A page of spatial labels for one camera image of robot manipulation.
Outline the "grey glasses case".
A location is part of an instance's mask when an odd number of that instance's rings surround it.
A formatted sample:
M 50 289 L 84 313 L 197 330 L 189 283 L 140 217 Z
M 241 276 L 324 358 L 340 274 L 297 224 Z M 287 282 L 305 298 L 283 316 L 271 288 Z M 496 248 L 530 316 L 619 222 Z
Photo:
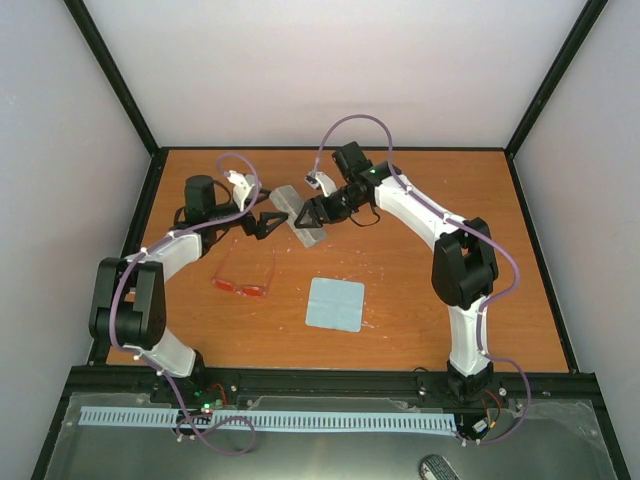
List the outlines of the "grey glasses case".
M 280 212 L 288 215 L 287 225 L 305 248 L 310 249 L 327 238 L 323 228 L 297 228 L 294 225 L 302 211 L 304 200 L 292 185 L 284 185 L 274 189 L 269 194 L 269 199 Z

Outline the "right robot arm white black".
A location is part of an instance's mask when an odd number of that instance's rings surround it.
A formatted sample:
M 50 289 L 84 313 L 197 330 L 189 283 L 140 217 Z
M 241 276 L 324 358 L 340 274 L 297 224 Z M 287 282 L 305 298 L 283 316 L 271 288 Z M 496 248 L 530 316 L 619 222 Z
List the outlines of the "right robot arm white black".
M 320 193 L 303 203 L 295 227 L 336 224 L 370 205 L 374 211 L 393 215 L 424 241 L 432 251 L 432 287 L 449 312 L 448 389 L 457 402 L 470 401 L 487 387 L 494 372 L 485 346 L 484 303 L 499 271 L 494 249 L 487 242 L 487 223 L 444 209 L 392 162 L 373 164 L 357 142 L 338 148 L 332 158 L 344 185 L 338 187 L 328 175 L 311 170 L 306 181 Z

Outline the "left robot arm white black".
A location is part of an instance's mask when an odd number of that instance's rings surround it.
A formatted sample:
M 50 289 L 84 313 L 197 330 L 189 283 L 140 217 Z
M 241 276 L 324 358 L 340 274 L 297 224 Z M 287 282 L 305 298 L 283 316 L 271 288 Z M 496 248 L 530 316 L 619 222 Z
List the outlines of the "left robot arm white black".
M 229 200 L 216 200 L 220 183 L 207 175 L 185 182 L 184 205 L 174 215 L 174 225 L 156 245 L 124 258 L 106 258 L 98 266 L 89 332 L 93 339 L 131 353 L 173 379 L 172 388 L 186 402 L 201 400 L 208 378 L 197 369 L 202 355 L 186 346 L 167 326 L 165 283 L 182 268 L 200 260 L 226 233 L 241 228 L 262 240 L 285 223 L 284 212 L 250 208 L 269 199 L 255 176 L 232 171 L 233 185 L 222 190 Z

